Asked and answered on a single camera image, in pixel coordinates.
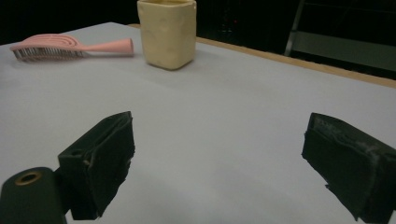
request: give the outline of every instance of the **hairbrush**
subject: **hairbrush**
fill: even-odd
[[[71,35],[33,35],[11,46],[15,57],[20,61],[71,60],[82,58],[87,51],[112,53],[134,53],[131,38],[84,46]]]

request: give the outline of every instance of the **white table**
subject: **white table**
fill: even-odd
[[[0,183],[56,169],[107,116],[134,117],[136,153],[118,195],[102,218],[69,223],[356,223],[301,157],[310,114],[396,147],[396,89],[205,44],[165,71],[145,63],[138,29],[69,34],[87,45],[129,36],[135,56],[20,63],[0,47]]]

